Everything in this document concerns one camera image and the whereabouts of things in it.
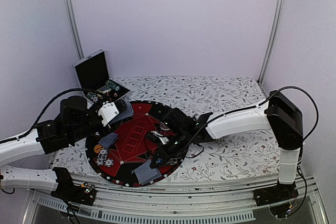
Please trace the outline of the blue playing card deck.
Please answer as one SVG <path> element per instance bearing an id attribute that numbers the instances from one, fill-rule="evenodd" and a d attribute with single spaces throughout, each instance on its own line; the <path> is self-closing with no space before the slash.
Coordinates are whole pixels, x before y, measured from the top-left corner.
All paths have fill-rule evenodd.
<path id="1" fill-rule="evenodd" d="M 125 107 L 125 110 L 123 112 L 121 112 L 120 114 L 118 114 L 112 121 L 111 123 L 116 123 L 116 122 L 119 122 L 123 119 L 126 119 L 130 116 L 132 116 L 134 114 L 133 112 L 133 108 L 132 108 L 132 105 L 131 103 L 127 103 L 126 104 L 126 107 Z"/>

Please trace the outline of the single blue white chip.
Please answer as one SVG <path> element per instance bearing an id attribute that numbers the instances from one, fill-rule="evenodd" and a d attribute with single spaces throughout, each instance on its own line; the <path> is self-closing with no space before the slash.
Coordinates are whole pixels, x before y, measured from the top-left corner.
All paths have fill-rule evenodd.
<path id="1" fill-rule="evenodd" d="M 114 161 L 112 159 L 106 159 L 104 165 L 106 167 L 112 167 L 114 165 Z"/>

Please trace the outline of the spread blue chips pile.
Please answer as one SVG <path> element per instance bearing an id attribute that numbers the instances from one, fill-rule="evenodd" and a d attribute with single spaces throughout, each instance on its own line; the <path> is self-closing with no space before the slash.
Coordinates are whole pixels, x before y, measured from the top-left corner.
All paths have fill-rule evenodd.
<path id="1" fill-rule="evenodd" d="M 98 157 L 96 159 L 96 164 L 98 166 L 102 166 L 105 164 L 108 157 L 108 151 L 106 149 L 101 149 L 98 153 Z"/>

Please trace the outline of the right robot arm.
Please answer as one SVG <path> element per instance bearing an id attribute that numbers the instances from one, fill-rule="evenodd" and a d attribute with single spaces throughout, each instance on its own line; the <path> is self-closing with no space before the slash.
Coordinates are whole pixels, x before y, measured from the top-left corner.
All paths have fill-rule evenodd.
<path id="1" fill-rule="evenodd" d="M 255 197 L 262 195 L 282 201 L 287 196 L 296 196 L 295 178 L 303 144 L 310 136 L 303 133 L 303 115 L 282 91 L 283 87 L 270 92 L 264 100 L 223 113 L 205 113 L 197 119 L 173 108 L 163 114 L 161 122 L 174 133 L 164 136 L 148 132 L 146 138 L 157 143 L 157 149 L 150 163 L 159 168 L 186 152 L 192 143 L 204 143 L 223 136 L 253 130 L 272 130 L 280 148 L 279 175 L 276 185 L 255 191 Z"/>

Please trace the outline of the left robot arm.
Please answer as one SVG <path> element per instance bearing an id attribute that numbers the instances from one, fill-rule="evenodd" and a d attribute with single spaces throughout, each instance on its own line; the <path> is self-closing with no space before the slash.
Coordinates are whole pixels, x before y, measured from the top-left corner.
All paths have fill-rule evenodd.
<path id="1" fill-rule="evenodd" d="M 24 169 L 12 167 L 10 163 L 25 157 L 57 152 L 96 133 L 108 133 L 111 124 L 128 107 L 126 99 L 112 101 L 105 94 L 92 105 L 80 95 L 61 100 L 60 112 L 55 119 L 42 122 L 39 115 L 26 132 L 1 140 L 1 189 L 42 189 L 54 197 L 65 197 L 67 200 L 90 195 L 90 187 L 75 185 L 65 168 Z"/>

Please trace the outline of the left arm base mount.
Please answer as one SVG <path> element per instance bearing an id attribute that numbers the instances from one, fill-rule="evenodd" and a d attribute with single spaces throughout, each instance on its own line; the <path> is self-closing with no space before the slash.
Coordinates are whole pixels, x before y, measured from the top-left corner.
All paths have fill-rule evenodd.
<path id="1" fill-rule="evenodd" d="M 64 202 L 93 206 L 97 194 L 94 184 L 85 182 L 81 185 L 75 185 L 66 168 L 55 167 L 52 171 L 56 174 L 57 183 L 56 189 L 50 193 L 52 197 Z"/>

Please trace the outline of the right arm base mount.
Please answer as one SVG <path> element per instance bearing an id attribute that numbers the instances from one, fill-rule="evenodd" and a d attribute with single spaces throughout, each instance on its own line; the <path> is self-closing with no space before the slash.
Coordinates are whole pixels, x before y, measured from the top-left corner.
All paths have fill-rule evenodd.
<path id="1" fill-rule="evenodd" d="M 293 209 L 299 193 L 293 185 L 275 185 L 253 191 L 253 199 L 256 205 L 271 206 L 270 213 L 278 218 L 287 218 Z"/>

